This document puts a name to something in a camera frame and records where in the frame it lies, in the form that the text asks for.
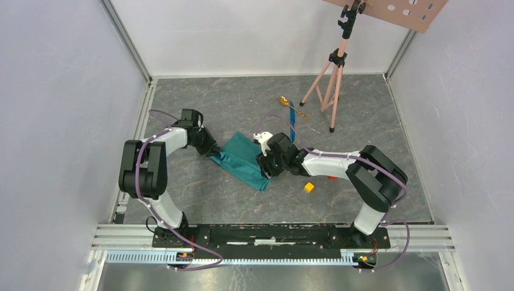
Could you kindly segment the teal cloth napkin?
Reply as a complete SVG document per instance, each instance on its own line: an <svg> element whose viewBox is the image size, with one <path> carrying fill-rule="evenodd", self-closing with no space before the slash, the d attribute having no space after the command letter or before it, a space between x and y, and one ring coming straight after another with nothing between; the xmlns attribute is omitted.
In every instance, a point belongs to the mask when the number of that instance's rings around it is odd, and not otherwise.
<svg viewBox="0 0 514 291"><path fill-rule="evenodd" d="M262 175L256 157L262 153L260 146L245 135L236 132L220 151L210 159L256 190L264 191L272 181Z"/></svg>

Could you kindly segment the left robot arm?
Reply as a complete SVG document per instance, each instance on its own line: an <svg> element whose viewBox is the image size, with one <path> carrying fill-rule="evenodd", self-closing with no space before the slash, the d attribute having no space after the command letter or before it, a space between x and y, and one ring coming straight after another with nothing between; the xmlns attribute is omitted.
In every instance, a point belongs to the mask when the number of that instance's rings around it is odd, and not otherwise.
<svg viewBox="0 0 514 291"><path fill-rule="evenodd" d="M194 109L183 109L181 117L163 131L147 139L131 139L124 143L118 186L131 198L143 204L167 229L167 239L176 247L190 241L186 215L167 193L167 158L173 152L193 147L205 157L219 157L221 148L204 127L204 115Z"/></svg>

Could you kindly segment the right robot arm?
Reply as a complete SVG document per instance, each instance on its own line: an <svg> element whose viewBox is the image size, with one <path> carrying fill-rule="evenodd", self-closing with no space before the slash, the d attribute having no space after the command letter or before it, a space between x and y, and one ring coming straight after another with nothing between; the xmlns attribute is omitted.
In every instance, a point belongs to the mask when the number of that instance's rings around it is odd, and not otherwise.
<svg viewBox="0 0 514 291"><path fill-rule="evenodd" d="M266 178L287 171L295 176L333 176L349 180L363 200L350 231L357 247L368 246L384 216L406 192L408 177L390 158L373 145L360 151L339 153L299 149L284 133L255 133L261 146L256 160Z"/></svg>

